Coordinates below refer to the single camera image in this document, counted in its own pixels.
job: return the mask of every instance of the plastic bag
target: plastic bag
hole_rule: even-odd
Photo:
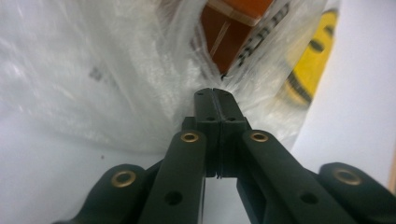
[[[272,99],[315,31],[324,0],[292,1],[262,54],[223,82],[199,25],[204,4],[3,1],[0,100],[59,132],[150,152],[167,149],[192,115],[195,91],[216,87],[234,94],[253,128],[281,141],[295,136],[302,120],[279,113],[287,106]]]

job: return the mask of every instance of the metal rivet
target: metal rivet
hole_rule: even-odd
[[[130,186],[136,180],[136,174],[132,171],[124,170],[116,172],[111,178],[111,184],[116,188]]]
[[[266,142],[268,140],[268,136],[263,133],[253,133],[250,138],[256,142]]]
[[[183,140],[184,142],[196,142],[198,139],[199,136],[196,133],[184,133],[183,135],[181,135],[181,140]]]
[[[347,169],[336,168],[332,171],[332,175],[334,175],[337,180],[348,185],[358,186],[361,184],[361,178]]]

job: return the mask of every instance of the orange box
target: orange box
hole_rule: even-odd
[[[273,0],[208,0],[201,16],[207,49],[227,73]]]

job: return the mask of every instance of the black plastic part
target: black plastic part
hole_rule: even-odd
[[[202,132],[207,138],[206,177],[214,177],[219,166],[219,112],[212,89],[203,89],[194,94],[195,117],[186,117],[182,130],[194,129]]]
[[[236,182],[239,196],[247,212],[251,224],[262,224],[264,221],[264,211],[266,200],[259,185],[253,176],[243,167]]]
[[[154,165],[152,165],[151,167],[149,167],[146,170],[146,189],[148,191],[151,190],[152,185],[154,184],[155,178],[157,177],[158,172],[160,171],[161,165],[163,164],[163,161],[158,161],[157,163],[155,163]]]
[[[219,137],[219,176],[237,177],[237,139],[249,127],[233,95],[227,91],[214,89],[221,119]]]
[[[184,137],[185,134],[195,137]],[[205,184],[205,135],[177,133],[155,178],[139,224],[201,223]]]
[[[263,223],[357,223],[271,134],[246,131],[240,151],[267,201]]]
[[[363,171],[330,163],[320,168],[318,180],[359,223],[396,223],[396,198]]]
[[[134,182],[123,188],[115,187],[112,178],[120,171],[134,172]],[[141,167],[128,164],[113,167],[95,184],[79,213],[69,221],[56,224],[136,223],[147,197],[144,183],[145,171]]]

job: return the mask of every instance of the yellow label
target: yellow label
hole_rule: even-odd
[[[321,16],[318,29],[309,42],[300,61],[288,77],[286,89],[296,103],[311,103],[330,52],[337,23],[337,12],[330,10]]]

